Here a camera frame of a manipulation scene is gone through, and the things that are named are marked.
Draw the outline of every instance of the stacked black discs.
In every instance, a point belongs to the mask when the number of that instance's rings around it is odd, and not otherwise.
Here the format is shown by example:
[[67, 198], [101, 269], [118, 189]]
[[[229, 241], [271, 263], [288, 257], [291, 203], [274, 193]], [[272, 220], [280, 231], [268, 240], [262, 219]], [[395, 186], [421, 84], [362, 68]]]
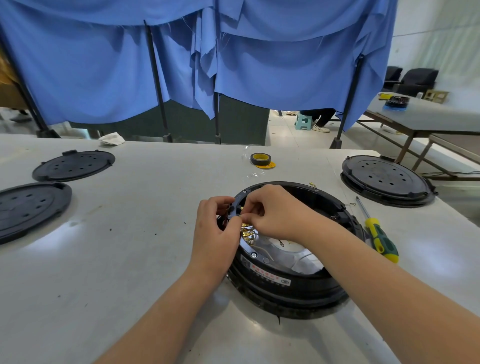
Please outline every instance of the stacked black discs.
[[383, 205], [420, 207], [437, 195], [427, 179], [391, 158], [347, 157], [342, 170], [340, 177], [350, 189]]
[[[333, 196], [299, 183], [268, 184], [283, 186], [310, 208], [328, 216], [360, 239], [365, 239], [356, 218]], [[250, 192], [264, 185], [257, 184], [240, 192], [235, 197], [229, 216], [218, 218], [219, 227], [223, 229], [226, 218], [230, 219], [240, 213]], [[298, 249], [289, 250], [287, 245], [297, 246]], [[228, 278], [247, 299], [272, 314], [295, 319], [321, 317], [339, 307], [348, 295], [318, 259], [315, 263], [320, 266], [313, 266], [313, 260], [307, 262], [309, 258], [316, 259], [301, 245], [265, 237], [255, 231], [251, 239], [240, 238]], [[301, 273], [302, 268], [307, 269], [308, 273]]]
[[115, 162], [115, 156], [99, 150], [77, 152], [69, 150], [61, 157], [42, 162], [32, 177], [36, 181], [74, 181], [97, 174]]
[[0, 191], [0, 244], [26, 235], [60, 216], [70, 204], [72, 189], [64, 183], [30, 183]]

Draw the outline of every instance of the white table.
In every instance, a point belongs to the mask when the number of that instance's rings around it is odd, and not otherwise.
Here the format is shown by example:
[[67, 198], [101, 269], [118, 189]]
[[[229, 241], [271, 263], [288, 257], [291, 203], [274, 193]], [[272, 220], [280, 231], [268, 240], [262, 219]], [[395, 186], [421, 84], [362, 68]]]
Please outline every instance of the white table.
[[[98, 141], [0, 135], [0, 189], [33, 182], [32, 170]], [[243, 147], [127, 142], [115, 164], [68, 182], [57, 220], [0, 246], [0, 363], [90, 363], [126, 332], [187, 266], [198, 202], [266, 181], [308, 184], [341, 201], [348, 155], [365, 150], [254, 147], [277, 166], [242, 160]], [[439, 198], [416, 209], [363, 199], [396, 243], [400, 265], [480, 314], [480, 230]], [[349, 206], [363, 219], [358, 206]], [[317, 320], [280, 319], [225, 280], [198, 315], [180, 363], [398, 363], [356, 305]]]

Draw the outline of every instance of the yellow and green screwdriver handle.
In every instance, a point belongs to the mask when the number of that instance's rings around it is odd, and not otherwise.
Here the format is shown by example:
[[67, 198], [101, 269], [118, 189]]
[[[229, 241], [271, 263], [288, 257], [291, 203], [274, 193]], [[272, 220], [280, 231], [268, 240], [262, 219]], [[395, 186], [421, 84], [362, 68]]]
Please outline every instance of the yellow and green screwdriver handle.
[[387, 237], [382, 228], [380, 227], [380, 222], [376, 218], [371, 218], [368, 214], [365, 206], [362, 204], [360, 199], [357, 197], [357, 202], [360, 205], [365, 217], [365, 226], [370, 231], [372, 235], [373, 245], [375, 249], [383, 255], [388, 260], [398, 263], [398, 250], [396, 249], [395, 244]]

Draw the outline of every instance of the shoe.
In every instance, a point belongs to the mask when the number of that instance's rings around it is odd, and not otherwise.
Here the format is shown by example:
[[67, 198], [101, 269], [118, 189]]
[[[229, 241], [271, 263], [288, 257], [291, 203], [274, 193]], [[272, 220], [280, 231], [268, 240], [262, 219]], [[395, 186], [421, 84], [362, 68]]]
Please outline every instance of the shoe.
[[27, 121], [31, 121], [31, 119], [32, 118], [30, 115], [18, 114], [17, 116], [11, 118], [10, 120], [14, 122], [27, 122]]
[[312, 130], [315, 130], [316, 132], [321, 132], [321, 133], [329, 133], [330, 132], [330, 129], [324, 128], [322, 126], [316, 126], [316, 125], [313, 126]]

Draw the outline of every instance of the roll of black tape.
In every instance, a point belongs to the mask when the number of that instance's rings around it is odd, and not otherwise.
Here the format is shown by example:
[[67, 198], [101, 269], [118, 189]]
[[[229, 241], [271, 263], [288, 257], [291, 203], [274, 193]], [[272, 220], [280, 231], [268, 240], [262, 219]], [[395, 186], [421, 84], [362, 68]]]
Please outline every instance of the roll of black tape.
[[253, 153], [250, 161], [256, 166], [268, 166], [272, 161], [272, 157], [265, 153]]

